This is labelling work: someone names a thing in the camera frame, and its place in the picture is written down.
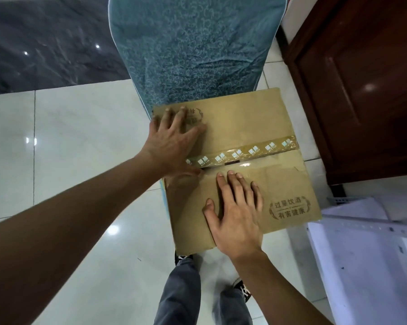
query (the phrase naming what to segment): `printed tape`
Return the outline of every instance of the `printed tape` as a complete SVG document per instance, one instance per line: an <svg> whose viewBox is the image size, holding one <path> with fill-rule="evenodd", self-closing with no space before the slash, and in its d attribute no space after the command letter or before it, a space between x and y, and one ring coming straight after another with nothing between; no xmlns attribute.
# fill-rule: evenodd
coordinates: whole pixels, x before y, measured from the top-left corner
<svg viewBox="0 0 407 325"><path fill-rule="evenodd" d="M244 161L250 158L282 153L297 148L298 143L295 136L287 136L218 153L190 157L187 159L187 163L199 168L206 168L208 166L224 165L233 161Z"/></svg>

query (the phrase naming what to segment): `hand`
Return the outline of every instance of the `hand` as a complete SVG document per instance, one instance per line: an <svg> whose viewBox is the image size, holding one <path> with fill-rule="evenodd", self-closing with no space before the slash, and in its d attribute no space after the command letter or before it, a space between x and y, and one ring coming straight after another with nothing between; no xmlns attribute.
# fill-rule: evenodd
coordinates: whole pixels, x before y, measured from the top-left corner
<svg viewBox="0 0 407 325"><path fill-rule="evenodd" d="M149 161L155 162L163 175L191 174L199 175L201 169L188 165L186 158L195 144L197 138L206 130L205 124L199 124L186 133L181 133L186 117L185 107L172 120L172 111L167 108L161 122L157 116L149 124L149 136L141 150Z"/></svg>
<svg viewBox="0 0 407 325"><path fill-rule="evenodd" d="M222 191L224 215L220 220L210 198L203 208L212 237L220 251L232 261L260 252L262 231L259 221L264 199L255 182L249 185L241 173L228 172L230 185L222 173L217 174L217 184Z"/></svg>

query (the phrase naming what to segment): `sneaker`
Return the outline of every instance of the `sneaker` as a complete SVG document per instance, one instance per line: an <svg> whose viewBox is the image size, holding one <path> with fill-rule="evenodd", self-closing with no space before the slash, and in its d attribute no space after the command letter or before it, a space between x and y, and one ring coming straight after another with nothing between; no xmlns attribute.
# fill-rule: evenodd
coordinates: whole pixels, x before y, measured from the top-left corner
<svg viewBox="0 0 407 325"><path fill-rule="evenodd" d="M178 265L178 262L180 262L182 259L186 259L189 258L191 260L193 260L193 255L177 255L176 251L175 251L175 266Z"/></svg>
<svg viewBox="0 0 407 325"><path fill-rule="evenodd" d="M247 287L245 287L241 278L238 278L235 283L233 283L233 288L241 291L242 295L244 296L244 301L247 302L251 298L251 293Z"/></svg>

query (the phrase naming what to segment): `wooden cabinet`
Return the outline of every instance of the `wooden cabinet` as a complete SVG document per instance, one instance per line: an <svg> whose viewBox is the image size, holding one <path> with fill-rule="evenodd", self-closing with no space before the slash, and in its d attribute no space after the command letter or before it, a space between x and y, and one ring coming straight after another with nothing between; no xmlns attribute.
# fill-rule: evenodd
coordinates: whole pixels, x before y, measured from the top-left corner
<svg viewBox="0 0 407 325"><path fill-rule="evenodd" d="M407 0L318 0L284 60L329 184L407 174Z"/></svg>

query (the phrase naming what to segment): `leg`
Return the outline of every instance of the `leg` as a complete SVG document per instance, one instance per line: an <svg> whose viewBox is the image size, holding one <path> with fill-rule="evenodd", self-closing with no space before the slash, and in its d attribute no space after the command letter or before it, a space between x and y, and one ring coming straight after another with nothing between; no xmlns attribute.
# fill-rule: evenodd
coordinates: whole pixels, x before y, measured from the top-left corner
<svg viewBox="0 0 407 325"><path fill-rule="evenodd" d="M241 290L231 288L220 294L214 307L216 325L252 325L249 309Z"/></svg>
<svg viewBox="0 0 407 325"><path fill-rule="evenodd" d="M200 275L193 260L182 259L164 286L154 325L195 325L200 309Z"/></svg>

